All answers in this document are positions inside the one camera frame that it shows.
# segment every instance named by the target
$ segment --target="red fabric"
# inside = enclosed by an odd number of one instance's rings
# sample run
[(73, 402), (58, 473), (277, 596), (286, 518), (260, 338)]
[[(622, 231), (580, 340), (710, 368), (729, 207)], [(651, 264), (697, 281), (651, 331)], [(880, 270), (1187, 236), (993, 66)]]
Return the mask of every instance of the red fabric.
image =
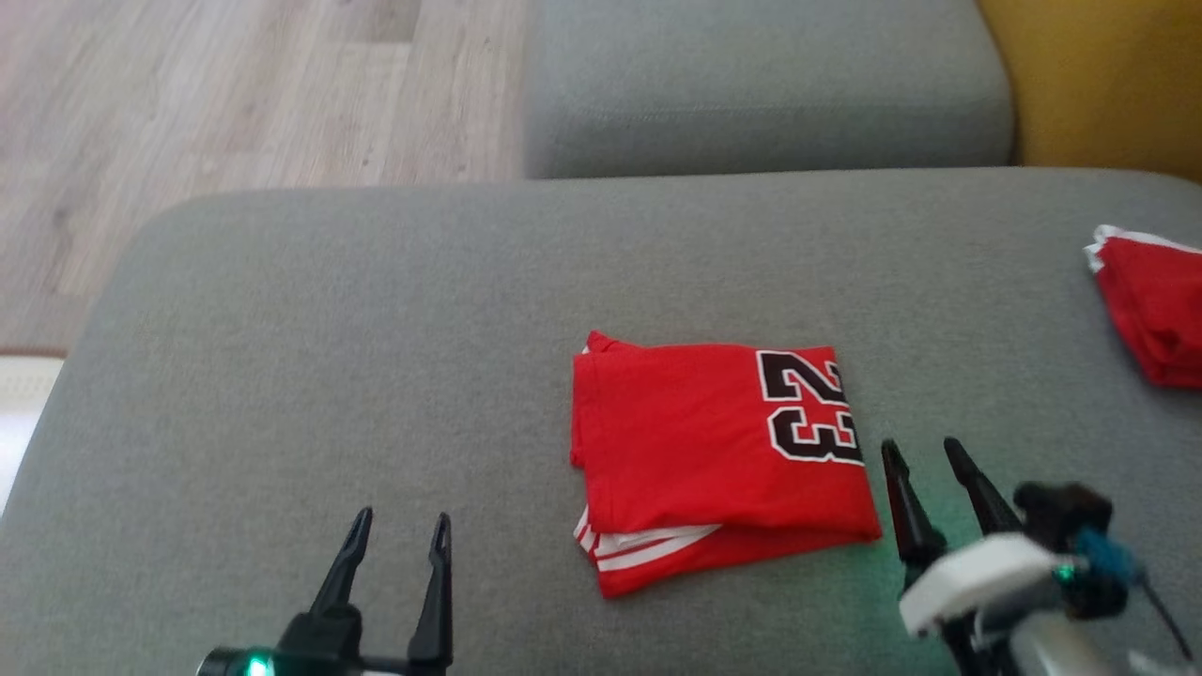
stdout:
[[(799, 555), (834, 547), (865, 542), (880, 536), (867, 538), (856, 533), (815, 530), (811, 528), (746, 528), (722, 526), (697, 542), (644, 564), (618, 570), (599, 570), (597, 587), (601, 595), (612, 599), (637, 592), (648, 585), (682, 575), (728, 565), (740, 565), (790, 555)], [(589, 558), (597, 564), (596, 546)]]
[[(793, 354), (834, 362), (831, 348)], [(639, 348), (589, 336), (575, 362), (571, 449), (585, 473), (589, 529), (716, 527), (679, 551), (615, 570), (600, 562), (629, 562), (626, 555), (671, 538), (599, 558), (595, 535), (578, 532), (602, 568), (605, 597), (680, 573), (880, 538), (862, 464), (797, 462), (770, 439), (768, 419), (783, 405), (822, 425), (846, 404), (823, 404), (804, 390), (799, 402), (766, 401), (757, 360), (756, 349), (739, 345)], [(838, 384), (837, 372), (827, 376)]]
[(1111, 319), (1148, 379), (1202, 387), (1202, 254), (1112, 237), (1099, 257)]

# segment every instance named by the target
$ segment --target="gray sofa cushion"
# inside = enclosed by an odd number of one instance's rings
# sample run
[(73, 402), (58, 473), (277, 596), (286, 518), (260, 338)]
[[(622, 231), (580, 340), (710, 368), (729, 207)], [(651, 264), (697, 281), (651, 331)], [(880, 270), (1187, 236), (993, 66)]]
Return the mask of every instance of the gray sofa cushion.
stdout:
[(1006, 164), (972, 0), (538, 0), (532, 177)]
[[(369, 653), (404, 650), (446, 510), (460, 674), (950, 672), (903, 631), (877, 461), (895, 437), (966, 544), (945, 434), (1005, 490), (1111, 494), (1197, 635), (1202, 397), (1141, 379), (1081, 247), (1099, 223), (1196, 243), (1200, 219), (1180, 180), (1022, 168), (191, 202), (124, 259), (0, 520), (0, 672), (186, 674), (270, 644), (364, 504)], [(886, 539), (603, 601), (570, 534), (590, 328), (832, 343)], [(1132, 605), (1113, 645), (1168, 654)]]

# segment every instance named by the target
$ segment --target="folded clothing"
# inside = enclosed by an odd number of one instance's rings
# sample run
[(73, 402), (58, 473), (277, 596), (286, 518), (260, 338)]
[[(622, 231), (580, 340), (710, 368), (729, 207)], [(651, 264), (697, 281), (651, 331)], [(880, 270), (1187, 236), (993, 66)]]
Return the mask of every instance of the folded clothing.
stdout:
[(834, 351), (641, 348), (575, 361), (575, 535), (602, 594), (880, 538)]
[(1112, 225), (1094, 239), (1089, 267), (1148, 380), (1202, 387), (1202, 250)]

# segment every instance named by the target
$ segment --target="green led light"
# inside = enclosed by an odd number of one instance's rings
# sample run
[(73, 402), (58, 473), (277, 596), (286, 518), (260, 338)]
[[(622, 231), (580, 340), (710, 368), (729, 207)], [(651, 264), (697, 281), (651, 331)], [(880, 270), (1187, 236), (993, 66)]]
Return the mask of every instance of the green led light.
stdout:
[(246, 663), (246, 676), (272, 676), (274, 671), (269, 658), (252, 657)]
[(1058, 565), (1052, 569), (1052, 576), (1055, 577), (1061, 585), (1072, 582), (1077, 576), (1077, 567), (1072, 564)]

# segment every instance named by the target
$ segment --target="wooden floor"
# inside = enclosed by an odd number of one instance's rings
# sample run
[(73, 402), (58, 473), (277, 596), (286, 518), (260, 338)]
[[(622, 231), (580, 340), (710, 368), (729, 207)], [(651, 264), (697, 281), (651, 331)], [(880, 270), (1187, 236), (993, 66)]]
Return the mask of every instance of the wooden floor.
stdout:
[(519, 178), (526, 0), (0, 0), (0, 350), (196, 195)]

